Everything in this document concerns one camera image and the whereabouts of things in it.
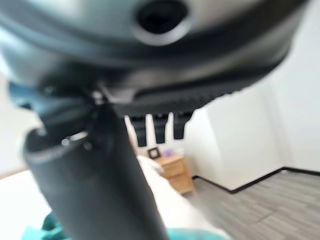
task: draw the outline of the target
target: laminate flooring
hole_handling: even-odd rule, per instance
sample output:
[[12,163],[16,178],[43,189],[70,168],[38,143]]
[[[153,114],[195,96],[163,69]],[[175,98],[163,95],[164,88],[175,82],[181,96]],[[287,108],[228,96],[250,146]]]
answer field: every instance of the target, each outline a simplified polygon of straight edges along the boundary
[[283,171],[236,194],[194,184],[187,198],[234,240],[320,240],[320,176]]

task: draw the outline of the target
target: white bedsheet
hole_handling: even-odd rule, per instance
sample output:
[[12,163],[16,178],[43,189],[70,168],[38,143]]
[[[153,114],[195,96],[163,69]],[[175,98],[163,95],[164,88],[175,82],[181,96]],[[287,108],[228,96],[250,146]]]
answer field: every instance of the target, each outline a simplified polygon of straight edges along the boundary
[[[155,162],[141,156],[138,160],[167,228],[196,228],[225,235],[211,226],[158,174],[160,168]],[[0,239],[20,240],[27,226],[41,228],[45,215],[50,211],[29,171],[0,181]]]

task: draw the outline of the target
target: picture frame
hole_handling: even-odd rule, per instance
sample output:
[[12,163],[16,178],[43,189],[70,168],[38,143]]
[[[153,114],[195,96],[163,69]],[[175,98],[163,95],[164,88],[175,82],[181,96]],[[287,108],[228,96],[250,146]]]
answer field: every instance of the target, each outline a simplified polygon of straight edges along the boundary
[[151,148],[147,152],[148,152],[149,158],[153,160],[161,157],[161,153],[158,147]]

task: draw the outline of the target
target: wooden nightstand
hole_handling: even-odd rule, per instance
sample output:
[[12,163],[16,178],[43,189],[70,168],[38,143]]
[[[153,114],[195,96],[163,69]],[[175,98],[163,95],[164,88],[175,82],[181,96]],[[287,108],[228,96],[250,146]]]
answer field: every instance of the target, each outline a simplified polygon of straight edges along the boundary
[[190,191],[194,194],[197,193],[184,156],[162,156],[155,161],[163,167],[163,176],[169,180],[171,186],[177,192],[180,194]]

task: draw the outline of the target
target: nightstand drawer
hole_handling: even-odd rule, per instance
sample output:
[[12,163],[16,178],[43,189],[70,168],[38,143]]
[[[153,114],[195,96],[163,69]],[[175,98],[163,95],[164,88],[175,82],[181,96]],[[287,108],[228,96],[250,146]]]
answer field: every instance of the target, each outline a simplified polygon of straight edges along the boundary
[[188,175],[179,175],[169,179],[171,186],[180,194],[193,190],[190,177]]
[[163,176],[166,179],[169,179],[173,176],[181,175],[185,172],[185,166],[182,161],[177,161],[168,165],[164,165],[164,174]]

